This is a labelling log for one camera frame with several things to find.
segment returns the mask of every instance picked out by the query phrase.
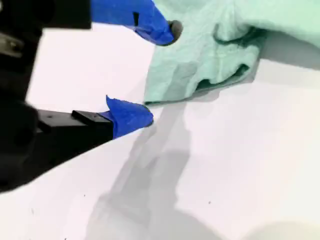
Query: white surface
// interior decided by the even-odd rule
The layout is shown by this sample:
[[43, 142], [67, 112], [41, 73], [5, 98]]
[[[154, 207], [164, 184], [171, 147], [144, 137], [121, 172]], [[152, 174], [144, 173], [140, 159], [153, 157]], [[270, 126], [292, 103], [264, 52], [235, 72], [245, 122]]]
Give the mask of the white surface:
[[[121, 27], [48, 31], [29, 101], [143, 99], [153, 46]], [[253, 83], [156, 106], [155, 124], [0, 195], [6, 240], [318, 240], [320, 51], [273, 33]]]

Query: green cloth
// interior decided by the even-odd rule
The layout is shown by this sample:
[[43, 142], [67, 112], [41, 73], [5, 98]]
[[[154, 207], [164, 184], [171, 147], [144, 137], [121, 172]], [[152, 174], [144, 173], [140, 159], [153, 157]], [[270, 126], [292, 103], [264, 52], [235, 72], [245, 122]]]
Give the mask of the green cloth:
[[256, 64], [266, 31], [320, 48], [320, 0], [155, 0], [183, 24], [180, 39], [156, 47], [145, 102], [178, 101], [195, 91], [243, 80]]

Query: mint green towel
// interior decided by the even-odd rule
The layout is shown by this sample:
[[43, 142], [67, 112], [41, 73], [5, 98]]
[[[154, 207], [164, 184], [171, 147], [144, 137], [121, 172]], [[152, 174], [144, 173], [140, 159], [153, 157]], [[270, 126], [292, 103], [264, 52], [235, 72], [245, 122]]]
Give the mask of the mint green towel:
[[243, 80], [256, 64], [266, 31], [281, 31], [320, 48], [320, 0], [155, 0], [184, 29], [157, 47], [145, 102], [178, 101], [195, 91]]

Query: white table surface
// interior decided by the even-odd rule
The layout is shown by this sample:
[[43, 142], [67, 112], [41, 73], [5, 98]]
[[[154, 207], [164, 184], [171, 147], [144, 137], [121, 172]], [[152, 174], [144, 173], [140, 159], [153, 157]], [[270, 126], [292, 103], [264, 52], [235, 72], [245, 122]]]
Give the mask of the white table surface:
[[[142, 102], [154, 47], [51, 30], [28, 100]], [[320, 50], [272, 33], [253, 82], [151, 108], [156, 122], [0, 194], [3, 240], [319, 240]]]

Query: blue tape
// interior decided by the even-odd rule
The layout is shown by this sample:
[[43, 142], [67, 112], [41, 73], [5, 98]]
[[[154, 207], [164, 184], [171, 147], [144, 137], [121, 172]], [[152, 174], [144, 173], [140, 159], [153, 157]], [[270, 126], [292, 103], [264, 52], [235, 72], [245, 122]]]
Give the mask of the blue tape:
[[106, 103], [110, 111], [99, 114], [113, 122], [113, 139], [145, 128], [154, 121], [154, 115], [141, 104], [111, 99], [108, 96]]
[[[139, 15], [138, 25], [134, 13]], [[91, 16], [96, 23], [126, 26], [157, 45], [174, 40], [167, 20], [152, 0], [91, 0]]]

